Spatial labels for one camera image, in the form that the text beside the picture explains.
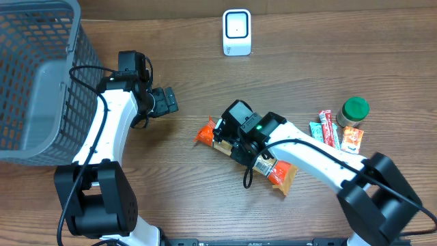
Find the orange spaghetti pasta packet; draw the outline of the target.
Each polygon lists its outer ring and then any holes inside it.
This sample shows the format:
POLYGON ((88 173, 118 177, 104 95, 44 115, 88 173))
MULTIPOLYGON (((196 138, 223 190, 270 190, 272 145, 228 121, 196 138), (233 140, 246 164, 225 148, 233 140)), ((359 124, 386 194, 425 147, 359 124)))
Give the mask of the orange spaghetti pasta packet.
MULTIPOLYGON (((216 126, 216 124, 217 122, 214 122, 212 117, 210 116, 208 123, 198 131, 193 141, 194 142, 200 141, 205 145, 214 148, 213 129, 216 126)), ((298 168, 285 161, 279 161, 277 159, 267 157, 267 154, 262 154, 257 158, 255 164, 253 165, 253 168, 247 169, 245 172, 245 175, 243 177, 243 185, 246 189, 248 189, 252 183, 252 177, 254 171, 260 173, 261 175, 269 179, 274 189, 278 189, 284 195, 287 195, 290 191, 291 185, 294 181, 294 177, 298 171, 298 168)))

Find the teal tissue packet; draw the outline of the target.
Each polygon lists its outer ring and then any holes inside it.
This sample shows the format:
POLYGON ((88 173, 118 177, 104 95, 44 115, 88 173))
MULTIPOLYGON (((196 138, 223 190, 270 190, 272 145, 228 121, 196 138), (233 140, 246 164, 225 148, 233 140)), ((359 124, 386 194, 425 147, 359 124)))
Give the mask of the teal tissue packet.
MULTIPOLYGON (((317 123, 317 122, 310 122, 309 128, 311 130, 312 138, 324 143, 324 134, 322 131, 322 125, 320 123, 317 123)), ((334 142, 335 142, 335 149, 340 150, 341 144, 339 141, 337 129, 338 129, 337 125, 333 124, 333 137, 334 137, 334 142)))

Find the red stick sachet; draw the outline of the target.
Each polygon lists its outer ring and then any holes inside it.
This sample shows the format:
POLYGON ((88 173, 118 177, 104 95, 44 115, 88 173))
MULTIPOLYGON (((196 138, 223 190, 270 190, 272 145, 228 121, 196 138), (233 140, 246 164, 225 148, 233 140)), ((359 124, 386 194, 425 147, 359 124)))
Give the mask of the red stick sachet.
POLYGON ((334 130, 332 124, 332 112, 331 110, 322 110, 319 112, 320 123, 322 125, 322 133, 324 143, 335 147, 334 130))

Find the small orange carton box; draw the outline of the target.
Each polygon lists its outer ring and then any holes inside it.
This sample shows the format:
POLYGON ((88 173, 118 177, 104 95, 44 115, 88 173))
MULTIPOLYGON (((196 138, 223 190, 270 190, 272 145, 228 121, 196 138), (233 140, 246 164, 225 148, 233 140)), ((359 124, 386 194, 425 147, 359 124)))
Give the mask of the small orange carton box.
POLYGON ((351 126, 346 126, 343 129, 343 139, 341 142, 341 149, 344 152, 351 154, 358 154, 361 148, 361 142, 364 131, 351 126))

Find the green lid jar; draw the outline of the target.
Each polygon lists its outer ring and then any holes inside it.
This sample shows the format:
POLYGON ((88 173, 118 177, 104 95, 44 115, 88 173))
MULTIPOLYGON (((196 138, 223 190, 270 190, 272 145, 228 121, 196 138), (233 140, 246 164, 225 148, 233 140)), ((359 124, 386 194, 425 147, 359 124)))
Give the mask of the green lid jar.
POLYGON ((368 115, 369 103, 361 97, 346 100, 336 115, 337 123, 342 126, 357 127, 368 115))

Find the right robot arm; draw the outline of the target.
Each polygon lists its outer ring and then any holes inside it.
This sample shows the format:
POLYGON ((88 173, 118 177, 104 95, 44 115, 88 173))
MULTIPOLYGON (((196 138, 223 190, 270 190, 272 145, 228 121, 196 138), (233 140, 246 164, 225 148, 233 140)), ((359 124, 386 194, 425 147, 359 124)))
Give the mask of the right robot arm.
POLYGON ((285 161, 330 187, 353 229, 346 245, 402 245, 407 224, 422 205, 394 162, 379 152, 371 158, 337 150, 303 133, 284 117, 252 111, 234 101, 213 129, 213 142, 230 144, 230 157, 253 170, 272 174, 267 161, 285 161))

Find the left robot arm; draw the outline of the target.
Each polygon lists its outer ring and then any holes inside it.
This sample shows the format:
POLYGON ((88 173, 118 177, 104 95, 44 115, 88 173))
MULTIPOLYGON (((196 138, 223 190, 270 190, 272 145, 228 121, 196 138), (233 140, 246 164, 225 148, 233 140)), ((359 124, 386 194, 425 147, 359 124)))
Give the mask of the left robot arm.
POLYGON ((128 131, 178 110, 171 87, 153 87, 153 66, 137 51, 121 51, 118 69, 89 90, 97 110, 88 135, 70 165, 55 170, 62 207, 57 244, 63 227, 98 245, 169 245, 164 232, 139 215, 137 199, 122 170, 128 131))

